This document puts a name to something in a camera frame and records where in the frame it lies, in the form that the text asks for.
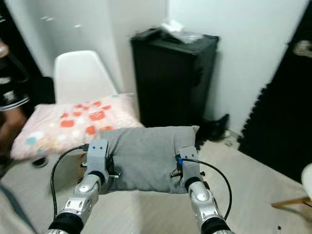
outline wooden chair leg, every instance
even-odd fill
[[[272,203],[271,206],[274,208],[279,208],[285,205],[292,205],[292,204],[299,204],[299,203],[306,203],[306,202],[311,202],[311,199],[308,196],[293,199],[293,200],[288,200],[288,201],[280,201],[280,202]]]

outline pink pillow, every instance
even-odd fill
[[[15,139],[11,158],[61,154],[99,138],[100,131],[144,127],[133,110],[133,94],[78,104],[40,104]]]

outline gray pillow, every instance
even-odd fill
[[[198,126],[124,128],[101,132],[113,155],[115,172],[109,190],[143,190],[182,194],[180,177],[170,178],[179,149],[194,146]]]

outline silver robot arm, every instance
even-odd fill
[[[67,200],[64,208],[54,219],[46,234],[79,234],[86,224],[93,206],[98,201],[101,187],[108,183],[107,141],[93,140],[87,153],[87,171],[80,184],[75,187],[74,194]],[[227,226],[217,203],[207,184],[202,181],[199,164],[182,161],[183,158],[198,160],[194,146],[179,150],[178,173],[171,177],[182,176],[181,185],[187,190],[195,219],[202,234],[234,234]]]
[[[108,183],[107,141],[93,140],[87,153],[87,171],[46,234],[79,234],[98,201],[102,185]]]
[[[179,150],[178,169],[181,185],[188,191],[197,226],[202,234],[234,234],[220,213],[214,195],[202,181],[199,163],[182,161],[183,158],[198,160],[194,146]]]

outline floor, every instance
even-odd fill
[[[271,207],[272,202],[306,196],[303,187],[242,154],[223,142],[206,142],[200,158],[218,167],[228,178],[233,191],[233,206],[227,223],[236,234],[312,233],[311,209],[304,205],[284,210]],[[23,162],[8,171],[1,180],[20,199],[39,233],[52,220],[49,176],[55,156],[41,169]],[[66,202],[77,182],[76,156],[64,159],[56,171],[58,206]],[[202,167],[224,214],[228,191],[222,178]],[[83,234],[197,234],[194,213],[187,195],[156,192],[114,192],[101,195],[84,227]]]
[[[226,131],[225,137],[217,143],[224,144],[233,149],[239,148],[239,143],[237,142],[238,134],[230,131]]]

